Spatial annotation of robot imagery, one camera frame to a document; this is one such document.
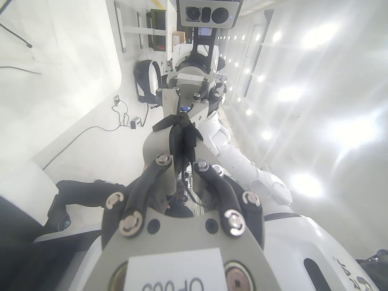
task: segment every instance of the person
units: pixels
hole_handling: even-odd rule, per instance
[[[66,211],[66,205],[76,204],[104,208],[108,197],[112,193],[122,192],[125,186],[104,180],[95,180],[93,183],[62,180],[57,183],[57,188],[59,192],[48,212],[48,221],[43,228],[43,234],[63,231],[70,226],[72,221]],[[193,217],[191,210],[183,204],[183,200],[184,193],[181,192],[181,186],[177,183],[177,192],[170,200],[165,215],[177,218]]]

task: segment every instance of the camera lens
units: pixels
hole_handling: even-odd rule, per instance
[[[209,23],[210,22],[210,15],[212,14],[212,9],[211,8],[203,8],[202,9],[202,16],[201,16],[201,21],[204,23]]]
[[[199,22],[201,16],[201,9],[196,7],[186,8],[186,19],[188,21]]]
[[[212,14],[212,20],[214,23],[224,23],[229,18],[229,12],[225,8],[217,8]]]

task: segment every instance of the white panel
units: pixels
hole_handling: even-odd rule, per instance
[[[0,182],[0,196],[44,226],[58,188],[32,161]]]

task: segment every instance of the white robot body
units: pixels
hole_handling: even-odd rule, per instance
[[[218,112],[203,121],[198,130],[225,174],[259,195],[266,219],[264,255],[282,290],[378,290],[330,234],[313,219],[293,213],[289,206],[291,192],[282,180],[256,168],[229,143],[230,133],[219,122]]]

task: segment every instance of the white label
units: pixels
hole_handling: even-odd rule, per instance
[[[124,291],[227,291],[219,248],[134,256]]]
[[[180,37],[179,37],[179,35],[173,35],[172,36],[172,44],[174,44],[174,45],[180,44]]]
[[[202,82],[204,76],[187,74],[187,73],[179,73],[177,78],[178,79],[182,79],[182,80],[186,80],[186,83],[187,82],[190,83],[190,82],[193,82],[193,81]]]

